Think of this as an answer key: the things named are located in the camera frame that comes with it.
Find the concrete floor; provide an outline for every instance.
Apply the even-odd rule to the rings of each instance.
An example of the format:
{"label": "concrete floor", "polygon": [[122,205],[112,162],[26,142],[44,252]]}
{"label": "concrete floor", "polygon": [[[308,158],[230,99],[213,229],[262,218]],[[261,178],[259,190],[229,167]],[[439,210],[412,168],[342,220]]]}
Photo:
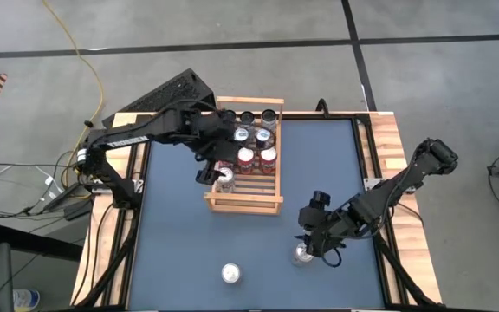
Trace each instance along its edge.
{"label": "concrete floor", "polygon": [[[349,37],[337,0],[51,4],[86,49]],[[361,38],[499,34],[499,2],[350,4]],[[427,136],[443,139],[460,156],[454,173],[428,179],[418,192],[444,302],[499,310],[499,205],[486,182],[486,166],[499,155],[499,42],[362,48],[377,107],[396,113],[407,156]],[[0,52],[45,49],[69,49],[69,44],[41,2],[0,0]],[[283,97],[294,110],[312,109],[324,97],[331,110],[365,109],[349,46],[93,55],[88,60],[105,87],[103,117],[189,67],[220,95]],[[94,78],[74,57],[0,59],[2,72],[9,79],[0,96],[0,161],[54,163],[72,147],[82,121],[97,106]],[[36,169],[12,170],[2,178],[27,186],[0,181],[0,211],[17,211],[43,190],[44,177]],[[499,180],[495,187],[499,192]],[[25,231],[40,224],[6,221]],[[85,228],[83,221],[58,223],[39,233],[58,230],[54,236],[75,240]],[[48,279],[55,261],[35,263],[16,285],[43,289],[48,294],[43,309],[65,307],[74,281],[66,276],[74,276],[77,264]]]}

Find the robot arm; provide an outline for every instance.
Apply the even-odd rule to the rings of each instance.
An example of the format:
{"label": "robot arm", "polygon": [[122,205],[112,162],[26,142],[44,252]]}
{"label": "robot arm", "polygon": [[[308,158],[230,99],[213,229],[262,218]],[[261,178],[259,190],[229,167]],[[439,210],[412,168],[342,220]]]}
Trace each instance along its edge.
{"label": "robot arm", "polygon": [[172,103],[149,120],[136,124],[90,131],[77,154],[77,169],[101,180],[113,193],[117,208],[139,207],[141,197],[130,179],[122,178],[107,162],[105,152],[146,141],[161,144],[184,144],[195,154],[196,161],[206,160],[196,181],[212,185],[220,172],[213,169],[219,160],[236,162],[240,146],[234,141],[235,123],[223,111],[201,114],[189,105]]}
{"label": "robot arm", "polygon": [[323,257],[328,251],[343,247],[344,238],[364,237],[368,230],[386,221],[388,207],[395,206],[405,190],[418,189],[431,174],[449,174],[457,166],[457,155],[441,140],[428,139],[413,153],[410,165],[392,179],[372,190],[355,195],[334,211],[325,211],[330,196],[315,191],[309,205],[300,209],[298,223],[303,227],[306,252]]}

